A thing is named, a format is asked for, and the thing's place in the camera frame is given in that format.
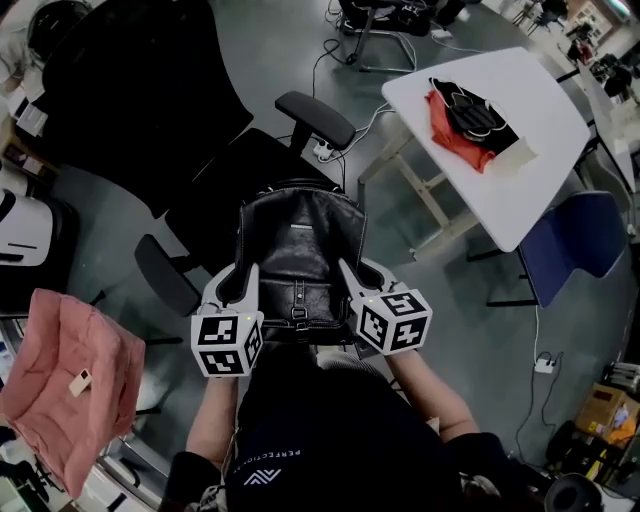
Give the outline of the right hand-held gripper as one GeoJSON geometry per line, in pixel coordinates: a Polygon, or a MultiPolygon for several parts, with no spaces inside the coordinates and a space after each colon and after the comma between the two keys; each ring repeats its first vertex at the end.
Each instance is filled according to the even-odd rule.
{"type": "Polygon", "coordinates": [[[360,261],[363,282],[343,258],[338,265],[352,299],[355,332],[360,338],[384,356],[424,344],[433,311],[419,290],[393,291],[399,283],[395,275],[369,258],[360,261]],[[375,289],[382,293],[375,294],[375,289]]]}

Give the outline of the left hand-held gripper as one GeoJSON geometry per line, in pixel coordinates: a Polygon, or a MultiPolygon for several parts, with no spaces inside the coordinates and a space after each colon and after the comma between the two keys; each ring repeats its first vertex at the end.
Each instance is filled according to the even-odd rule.
{"type": "Polygon", "coordinates": [[[264,345],[259,266],[252,264],[240,298],[224,306],[218,288],[234,270],[231,263],[206,284],[201,306],[191,316],[191,350],[205,377],[249,376],[264,345]]]}

